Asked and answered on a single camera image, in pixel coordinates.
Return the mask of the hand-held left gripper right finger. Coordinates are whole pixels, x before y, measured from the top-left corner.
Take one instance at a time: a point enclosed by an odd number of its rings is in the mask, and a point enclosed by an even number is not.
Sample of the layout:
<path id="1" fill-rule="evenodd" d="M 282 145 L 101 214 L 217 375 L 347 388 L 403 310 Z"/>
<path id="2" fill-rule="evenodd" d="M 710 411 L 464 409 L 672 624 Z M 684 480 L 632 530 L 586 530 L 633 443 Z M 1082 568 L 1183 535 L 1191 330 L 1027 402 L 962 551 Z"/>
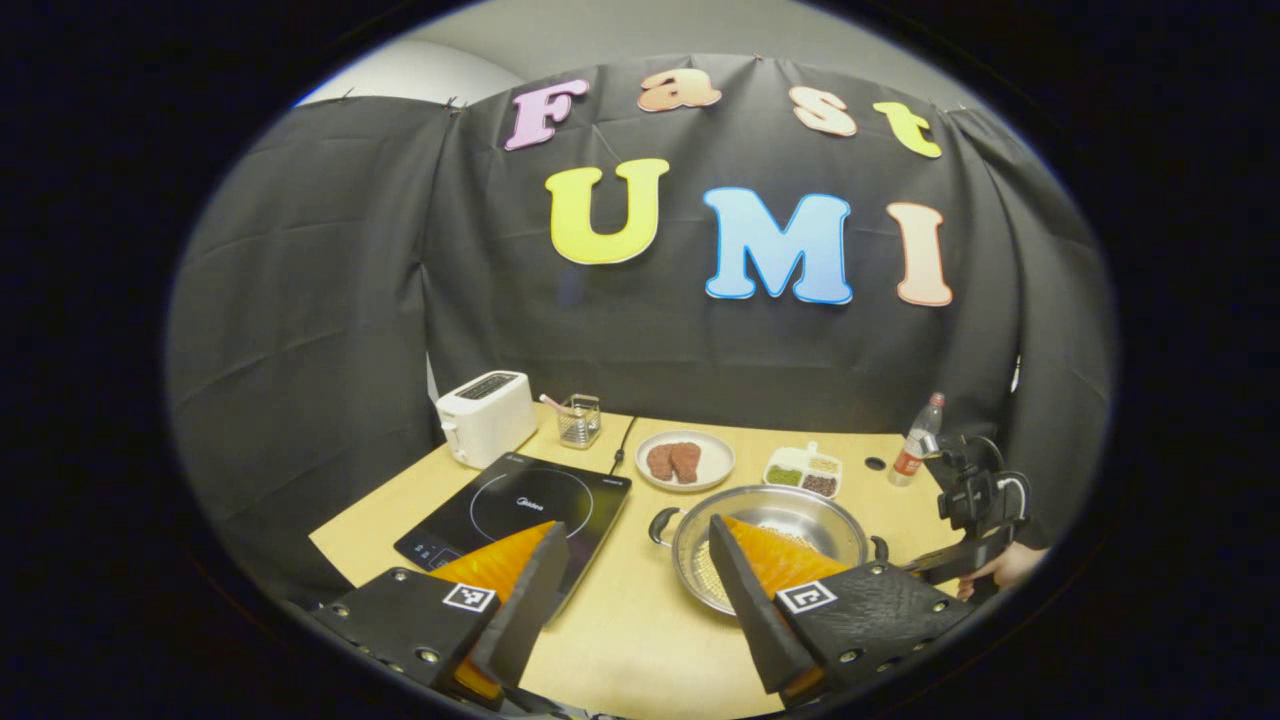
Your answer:
<path id="1" fill-rule="evenodd" d="M 708 539 L 762 685 L 786 708 L 884 683 L 977 609 L 884 559 L 847 566 L 722 514 Z"/>

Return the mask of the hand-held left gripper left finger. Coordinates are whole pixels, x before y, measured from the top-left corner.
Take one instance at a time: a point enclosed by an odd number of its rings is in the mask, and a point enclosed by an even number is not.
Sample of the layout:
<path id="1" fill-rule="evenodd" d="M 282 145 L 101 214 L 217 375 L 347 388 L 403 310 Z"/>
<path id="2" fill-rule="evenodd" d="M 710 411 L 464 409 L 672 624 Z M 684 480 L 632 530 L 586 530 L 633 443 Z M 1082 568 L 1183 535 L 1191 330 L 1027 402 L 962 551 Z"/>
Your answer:
<path id="1" fill-rule="evenodd" d="M 390 568 L 310 616 L 424 688 L 498 710 L 559 602 L 568 560 L 564 524 L 545 521 L 436 570 Z"/>

